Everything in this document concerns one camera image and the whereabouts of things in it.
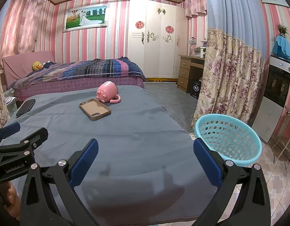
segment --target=black box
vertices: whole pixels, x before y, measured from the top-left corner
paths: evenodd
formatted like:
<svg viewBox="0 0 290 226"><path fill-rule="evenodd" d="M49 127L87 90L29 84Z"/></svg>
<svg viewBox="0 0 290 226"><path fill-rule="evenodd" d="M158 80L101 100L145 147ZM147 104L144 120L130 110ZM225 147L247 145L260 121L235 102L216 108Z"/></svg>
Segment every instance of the black box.
<svg viewBox="0 0 290 226"><path fill-rule="evenodd" d="M190 95L197 98L200 96L201 81L192 81Z"/></svg>

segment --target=blue curtain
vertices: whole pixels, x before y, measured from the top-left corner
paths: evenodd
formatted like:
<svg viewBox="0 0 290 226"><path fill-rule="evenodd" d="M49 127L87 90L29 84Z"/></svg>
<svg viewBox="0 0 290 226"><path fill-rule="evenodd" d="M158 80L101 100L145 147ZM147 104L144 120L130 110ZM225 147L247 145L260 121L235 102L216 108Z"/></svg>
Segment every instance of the blue curtain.
<svg viewBox="0 0 290 226"><path fill-rule="evenodd" d="M247 123L265 70L266 28L260 0L207 0L207 13L203 83L191 127L209 113Z"/></svg>

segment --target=blue plastic basket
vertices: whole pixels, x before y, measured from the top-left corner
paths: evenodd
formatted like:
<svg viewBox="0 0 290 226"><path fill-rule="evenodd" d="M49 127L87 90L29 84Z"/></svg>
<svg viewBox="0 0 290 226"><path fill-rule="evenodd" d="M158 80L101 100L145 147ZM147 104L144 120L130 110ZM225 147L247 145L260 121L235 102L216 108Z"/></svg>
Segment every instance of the blue plastic basket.
<svg viewBox="0 0 290 226"><path fill-rule="evenodd" d="M194 128L209 149L217 151L224 160L246 167L255 163L262 152L260 138L244 122L221 114L200 117Z"/></svg>

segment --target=human hand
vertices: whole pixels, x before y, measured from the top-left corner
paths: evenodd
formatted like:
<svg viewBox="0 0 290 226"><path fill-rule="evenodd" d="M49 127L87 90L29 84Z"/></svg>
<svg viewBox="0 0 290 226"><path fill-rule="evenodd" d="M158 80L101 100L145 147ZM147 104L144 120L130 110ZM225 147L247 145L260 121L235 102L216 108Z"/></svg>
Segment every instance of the human hand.
<svg viewBox="0 0 290 226"><path fill-rule="evenodd" d="M16 189L11 182L8 182L9 189L7 190L6 197L11 204L7 207L9 214L19 221L20 216L20 200L17 196Z"/></svg>

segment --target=pink bed skirt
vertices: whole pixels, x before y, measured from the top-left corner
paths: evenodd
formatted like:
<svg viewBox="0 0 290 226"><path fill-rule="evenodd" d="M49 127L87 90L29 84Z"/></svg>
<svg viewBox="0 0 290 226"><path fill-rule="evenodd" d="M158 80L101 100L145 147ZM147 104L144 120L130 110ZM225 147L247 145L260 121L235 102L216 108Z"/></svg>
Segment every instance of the pink bed skirt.
<svg viewBox="0 0 290 226"><path fill-rule="evenodd" d="M134 85L145 88L143 80L139 76L124 76L112 78L79 78L75 80L64 80L56 82L39 82L27 88L14 89L14 96L19 101L25 101L27 98L38 94L69 92L75 90L95 88L101 86L106 81L112 81L116 85Z"/></svg>

